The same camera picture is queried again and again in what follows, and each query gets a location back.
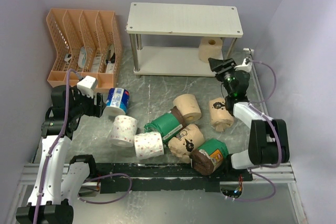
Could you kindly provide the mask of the beige toilet roll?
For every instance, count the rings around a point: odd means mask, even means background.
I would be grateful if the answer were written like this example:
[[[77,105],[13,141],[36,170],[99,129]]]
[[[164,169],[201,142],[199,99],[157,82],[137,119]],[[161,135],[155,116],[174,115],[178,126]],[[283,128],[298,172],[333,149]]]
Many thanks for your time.
[[[208,63],[208,58],[222,59],[223,41],[219,37],[203,37],[198,47],[198,57]]]
[[[193,94],[179,95],[173,100],[173,105],[180,111],[186,123],[193,123],[202,116],[197,99]]]

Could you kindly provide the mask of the blue white roll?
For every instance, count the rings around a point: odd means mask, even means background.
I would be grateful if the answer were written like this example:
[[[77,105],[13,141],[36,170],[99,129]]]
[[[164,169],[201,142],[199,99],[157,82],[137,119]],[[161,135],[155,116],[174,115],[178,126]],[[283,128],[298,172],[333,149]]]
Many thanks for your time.
[[[124,88],[111,88],[109,90],[104,113],[108,116],[126,115],[130,94]]]

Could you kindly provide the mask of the green brown roll orange label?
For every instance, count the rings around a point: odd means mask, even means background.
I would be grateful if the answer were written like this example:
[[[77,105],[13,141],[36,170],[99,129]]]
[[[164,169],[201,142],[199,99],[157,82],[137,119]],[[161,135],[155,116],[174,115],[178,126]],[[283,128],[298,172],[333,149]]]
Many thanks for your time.
[[[211,138],[191,152],[192,168],[203,176],[211,175],[222,165],[228,154],[224,142]]]

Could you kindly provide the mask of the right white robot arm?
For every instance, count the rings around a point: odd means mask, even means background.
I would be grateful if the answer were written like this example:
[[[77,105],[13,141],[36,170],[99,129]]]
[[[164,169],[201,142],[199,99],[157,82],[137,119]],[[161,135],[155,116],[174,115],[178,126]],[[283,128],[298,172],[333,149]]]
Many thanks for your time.
[[[250,72],[254,61],[245,58],[241,65],[233,59],[208,58],[215,78],[225,88],[225,108],[230,115],[242,121],[249,129],[248,148],[228,155],[223,176],[230,181],[241,174],[241,169],[278,167],[290,158],[287,125],[282,119],[273,119],[254,107],[255,101],[247,96]]]

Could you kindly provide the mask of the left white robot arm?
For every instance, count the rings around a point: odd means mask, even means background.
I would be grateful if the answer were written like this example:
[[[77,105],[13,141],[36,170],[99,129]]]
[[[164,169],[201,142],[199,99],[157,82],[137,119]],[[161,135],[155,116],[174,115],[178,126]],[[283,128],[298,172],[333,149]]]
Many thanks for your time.
[[[25,207],[16,210],[18,223],[72,223],[76,199],[84,181],[97,178],[98,168],[91,154],[74,156],[66,175],[64,164],[74,131],[82,116],[101,117],[106,104],[103,95],[88,95],[65,85],[51,91],[52,105],[41,126],[42,151],[34,189]]]

